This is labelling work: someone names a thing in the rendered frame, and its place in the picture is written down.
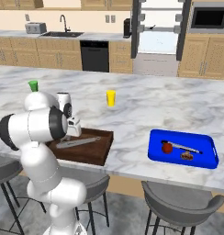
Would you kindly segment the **blue plastic tray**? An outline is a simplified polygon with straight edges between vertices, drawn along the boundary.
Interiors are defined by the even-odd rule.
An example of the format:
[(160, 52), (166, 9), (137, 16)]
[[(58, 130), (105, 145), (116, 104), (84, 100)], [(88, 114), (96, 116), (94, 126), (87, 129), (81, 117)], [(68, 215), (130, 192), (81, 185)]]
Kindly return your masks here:
[[(190, 147), (203, 154), (191, 152), (194, 156), (192, 161), (183, 160), (181, 154), (185, 150), (173, 147), (173, 151), (166, 154), (162, 151), (161, 140), (168, 140), (186, 147)], [(218, 154), (213, 139), (208, 135), (153, 129), (150, 133), (148, 157), (156, 162), (168, 162), (181, 165), (188, 165), (206, 169), (216, 169), (218, 167)]]

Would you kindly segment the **brown mushroom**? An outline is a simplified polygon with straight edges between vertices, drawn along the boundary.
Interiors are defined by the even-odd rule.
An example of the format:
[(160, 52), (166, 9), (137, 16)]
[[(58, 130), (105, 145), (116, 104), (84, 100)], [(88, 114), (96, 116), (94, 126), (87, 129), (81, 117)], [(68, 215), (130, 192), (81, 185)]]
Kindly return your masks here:
[(194, 156), (193, 156), (189, 151), (186, 151), (186, 152), (183, 152), (183, 153), (181, 154), (181, 158), (182, 158), (183, 160), (192, 161), (193, 158), (194, 158)]

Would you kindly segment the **dark brown wooden tray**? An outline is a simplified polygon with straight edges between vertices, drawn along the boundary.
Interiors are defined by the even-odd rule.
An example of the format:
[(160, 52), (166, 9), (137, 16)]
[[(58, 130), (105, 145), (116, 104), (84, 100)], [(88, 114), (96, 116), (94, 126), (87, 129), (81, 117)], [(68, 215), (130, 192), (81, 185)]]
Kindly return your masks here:
[(82, 128), (82, 135), (80, 137), (71, 137), (71, 140), (96, 137), (99, 137), (99, 140), (66, 149), (58, 149), (56, 147), (59, 143), (58, 140), (47, 142), (46, 145), (57, 159), (104, 166), (114, 140), (113, 131)]

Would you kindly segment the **light wood double-door cupboard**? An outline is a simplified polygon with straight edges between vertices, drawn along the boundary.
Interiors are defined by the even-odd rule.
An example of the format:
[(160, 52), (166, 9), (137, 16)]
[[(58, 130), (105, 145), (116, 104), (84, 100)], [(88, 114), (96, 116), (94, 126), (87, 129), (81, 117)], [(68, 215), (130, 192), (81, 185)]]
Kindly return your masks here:
[(187, 34), (179, 77), (224, 79), (224, 34)]

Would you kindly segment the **grey fridge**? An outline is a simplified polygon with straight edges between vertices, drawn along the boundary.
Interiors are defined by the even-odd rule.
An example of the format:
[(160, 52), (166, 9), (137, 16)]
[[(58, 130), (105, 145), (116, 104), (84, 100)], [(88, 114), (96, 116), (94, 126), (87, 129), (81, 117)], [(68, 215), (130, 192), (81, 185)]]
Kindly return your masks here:
[(131, 58), (134, 73), (176, 76), (191, 0), (133, 0)]

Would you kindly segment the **light wood drawer cabinet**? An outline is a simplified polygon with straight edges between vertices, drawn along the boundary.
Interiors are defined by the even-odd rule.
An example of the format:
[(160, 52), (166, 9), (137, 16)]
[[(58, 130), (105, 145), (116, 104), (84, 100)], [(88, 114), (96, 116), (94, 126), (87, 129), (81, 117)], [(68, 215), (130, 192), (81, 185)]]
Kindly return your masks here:
[(109, 42), (109, 71), (111, 73), (133, 72), (133, 60), (130, 58), (130, 42)]

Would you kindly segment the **black coffee machine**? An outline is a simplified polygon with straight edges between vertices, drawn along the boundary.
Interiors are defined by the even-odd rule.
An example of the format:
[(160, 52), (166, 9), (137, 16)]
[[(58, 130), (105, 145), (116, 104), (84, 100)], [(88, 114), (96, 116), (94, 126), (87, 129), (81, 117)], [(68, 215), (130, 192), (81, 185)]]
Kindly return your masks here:
[(130, 37), (130, 19), (126, 18), (123, 23), (123, 37), (128, 39)]

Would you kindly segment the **light wood wall cupboards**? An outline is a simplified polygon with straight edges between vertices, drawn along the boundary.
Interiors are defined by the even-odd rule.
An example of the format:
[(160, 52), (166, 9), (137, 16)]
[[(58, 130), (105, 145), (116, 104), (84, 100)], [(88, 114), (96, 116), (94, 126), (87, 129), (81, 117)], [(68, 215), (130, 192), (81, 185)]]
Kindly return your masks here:
[(43, 0), (0, 0), (0, 10), (23, 10), (43, 7)]
[(132, 0), (81, 0), (81, 9), (89, 11), (127, 11), (132, 8)]

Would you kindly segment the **grey bar stool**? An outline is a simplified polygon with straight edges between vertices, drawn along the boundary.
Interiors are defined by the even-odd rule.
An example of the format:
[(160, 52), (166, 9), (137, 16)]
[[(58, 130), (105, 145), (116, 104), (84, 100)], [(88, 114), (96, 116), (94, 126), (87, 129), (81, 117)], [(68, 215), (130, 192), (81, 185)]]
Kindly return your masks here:
[(212, 196), (209, 191), (166, 185), (150, 181), (141, 182), (145, 201), (150, 209), (145, 234), (151, 226), (151, 215), (156, 215), (152, 235), (157, 234), (160, 220), (185, 229), (190, 228), (190, 235), (195, 235), (196, 226), (204, 223), (223, 204), (224, 196)]
[[(87, 189), (87, 195), (85, 203), (88, 205), (87, 211), (89, 212), (89, 221), (87, 226), (91, 227), (92, 235), (95, 234), (95, 222), (94, 214), (101, 215), (106, 218), (106, 225), (109, 226), (109, 217), (106, 202), (106, 190), (108, 188), (110, 176), (106, 173), (94, 173), (86, 170), (73, 169), (68, 167), (62, 167), (62, 176), (72, 178), (84, 183)], [(97, 200), (100, 196), (104, 200), (105, 213), (94, 211), (92, 208), (92, 202)]]
[(22, 172), (22, 170), (23, 167), (20, 161), (0, 156), (0, 186), (14, 218), (14, 223), (12, 224), (10, 229), (6, 231), (15, 235), (25, 235), (25, 234), (19, 221), (19, 216), (21, 215), (21, 212), (19, 212), (19, 214), (16, 213), (13, 203), (9, 197), (9, 194), (7, 193), (7, 189), (9, 189), (11, 196), (13, 197), (18, 207), (20, 207), (20, 204), (18, 202), (19, 199), (26, 199), (27, 202), (30, 200), (30, 198), (26, 196), (16, 196), (10, 184), (10, 180), (18, 176)]

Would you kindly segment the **slim grey fish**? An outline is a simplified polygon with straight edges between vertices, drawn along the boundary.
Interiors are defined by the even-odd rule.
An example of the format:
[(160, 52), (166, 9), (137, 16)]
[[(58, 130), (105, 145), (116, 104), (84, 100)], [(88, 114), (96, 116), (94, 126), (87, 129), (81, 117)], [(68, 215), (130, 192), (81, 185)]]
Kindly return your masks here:
[(173, 142), (170, 142), (170, 141), (168, 141), (168, 140), (161, 140), (161, 143), (162, 143), (162, 144), (164, 144), (164, 143), (169, 143), (169, 144), (171, 144), (174, 148), (177, 148), (177, 149), (181, 149), (181, 150), (185, 150), (185, 151), (191, 151), (191, 152), (203, 154), (202, 151), (199, 151), (199, 150), (196, 150), (196, 149), (193, 149), (193, 148), (190, 148), (190, 147), (186, 147), (186, 146), (183, 146), (183, 145), (180, 145), (180, 144), (177, 144), (177, 143), (173, 143)]

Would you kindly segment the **yellow cup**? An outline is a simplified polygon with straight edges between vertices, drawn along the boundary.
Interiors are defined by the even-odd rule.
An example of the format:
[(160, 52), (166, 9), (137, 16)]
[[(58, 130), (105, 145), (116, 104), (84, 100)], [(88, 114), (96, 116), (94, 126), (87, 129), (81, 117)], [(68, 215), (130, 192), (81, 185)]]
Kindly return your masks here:
[(107, 90), (106, 91), (106, 103), (108, 106), (114, 106), (116, 103), (116, 91)]

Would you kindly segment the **black dishwasher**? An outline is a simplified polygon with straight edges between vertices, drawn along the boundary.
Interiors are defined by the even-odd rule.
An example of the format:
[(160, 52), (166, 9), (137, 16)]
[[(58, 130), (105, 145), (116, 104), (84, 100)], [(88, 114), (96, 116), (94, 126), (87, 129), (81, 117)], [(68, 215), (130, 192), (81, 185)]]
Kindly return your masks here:
[(98, 40), (81, 40), (81, 56), (84, 71), (109, 72), (108, 42)]

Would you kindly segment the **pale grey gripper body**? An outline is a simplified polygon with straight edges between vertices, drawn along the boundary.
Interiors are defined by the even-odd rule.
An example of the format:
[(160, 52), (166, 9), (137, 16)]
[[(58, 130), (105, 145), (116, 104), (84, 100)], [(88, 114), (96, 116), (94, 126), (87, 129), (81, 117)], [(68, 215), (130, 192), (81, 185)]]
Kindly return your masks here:
[(67, 135), (73, 137), (80, 137), (82, 134), (81, 125), (70, 121), (68, 123)]

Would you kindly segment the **light wood base cupboards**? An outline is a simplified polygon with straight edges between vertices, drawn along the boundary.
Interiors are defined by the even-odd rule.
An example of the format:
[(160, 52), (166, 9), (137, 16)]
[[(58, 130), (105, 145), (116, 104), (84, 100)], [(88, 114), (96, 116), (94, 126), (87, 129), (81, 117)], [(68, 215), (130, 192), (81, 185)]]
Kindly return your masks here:
[(80, 41), (0, 36), (0, 65), (81, 71)]

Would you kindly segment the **black tap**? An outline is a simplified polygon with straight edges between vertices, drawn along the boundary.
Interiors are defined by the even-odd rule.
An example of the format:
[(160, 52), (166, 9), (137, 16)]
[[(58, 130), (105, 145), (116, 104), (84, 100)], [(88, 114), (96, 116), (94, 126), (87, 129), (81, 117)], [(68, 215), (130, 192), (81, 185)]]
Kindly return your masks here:
[(67, 28), (65, 15), (60, 15), (60, 22), (64, 24), (64, 31), (71, 32), (70, 28)]

